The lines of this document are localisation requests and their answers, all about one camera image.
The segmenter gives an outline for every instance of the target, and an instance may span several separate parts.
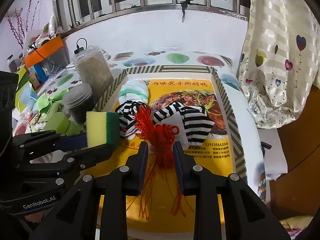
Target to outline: phone number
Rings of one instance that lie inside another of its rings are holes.
[[[226,146],[228,143],[205,143],[206,146]]]

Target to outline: curtain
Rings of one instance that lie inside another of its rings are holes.
[[[251,0],[238,79],[258,128],[297,120],[320,88],[319,32],[304,0]]]

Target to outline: red tassel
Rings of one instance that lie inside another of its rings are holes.
[[[147,105],[142,105],[139,107],[138,112],[135,115],[135,118],[137,120],[135,126],[138,128],[138,130],[141,131],[141,133],[137,133],[136,135],[139,138],[150,142],[150,144],[153,146],[152,150],[155,153],[155,155],[152,156],[150,166],[146,172],[145,183],[141,193],[141,196],[144,196],[145,198],[144,207],[142,204],[142,197],[140,200],[139,217],[140,215],[142,215],[142,217],[146,216],[146,219],[148,220],[150,217],[150,212],[147,214],[147,203],[150,203],[151,209],[151,191],[153,183],[155,181],[156,171],[159,170],[160,174],[162,174],[163,179],[165,179],[168,183],[166,169],[174,168],[174,159],[171,147],[174,143],[175,135],[178,134],[180,131],[179,127],[177,126],[170,126],[167,124],[153,125],[153,120],[151,118],[151,110]],[[174,197],[172,193],[171,195],[174,198],[174,203],[171,210],[172,215],[175,216],[178,213],[178,211],[181,210],[183,216],[185,216],[185,213],[181,208],[182,194],[180,192],[178,182],[176,196]],[[129,203],[131,202],[129,207],[132,205],[134,200],[135,198],[129,201]]]

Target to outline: black cable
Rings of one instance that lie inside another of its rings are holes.
[[[22,60],[24,59],[24,57],[25,57],[25,55],[23,55]],[[18,68],[20,67],[20,65],[22,63],[22,60],[20,61],[20,64],[19,64]]]
[[[39,55],[41,58],[43,58],[46,62],[48,62],[49,64],[51,64],[51,65],[53,65],[53,66],[55,66],[55,67],[59,67],[59,68],[74,68],[74,67],[60,67],[60,66],[58,66],[58,65],[55,65],[55,64],[51,63],[50,61],[48,61],[46,58],[42,57],[42,55],[40,55],[40,53],[37,51],[37,49],[36,49],[35,47],[29,46],[29,48],[35,49],[35,51],[38,53],[38,55]]]
[[[80,39],[77,40],[77,44],[76,44],[77,48],[79,48],[79,45],[78,45],[78,41],[79,40],[85,40],[85,49],[87,49],[88,43],[87,43],[87,40],[85,38],[80,38]]]

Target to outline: yellow sponge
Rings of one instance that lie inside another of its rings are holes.
[[[119,113],[87,112],[86,125],[89,148],[104,143],[114,145],[114,149],[119,146]]]

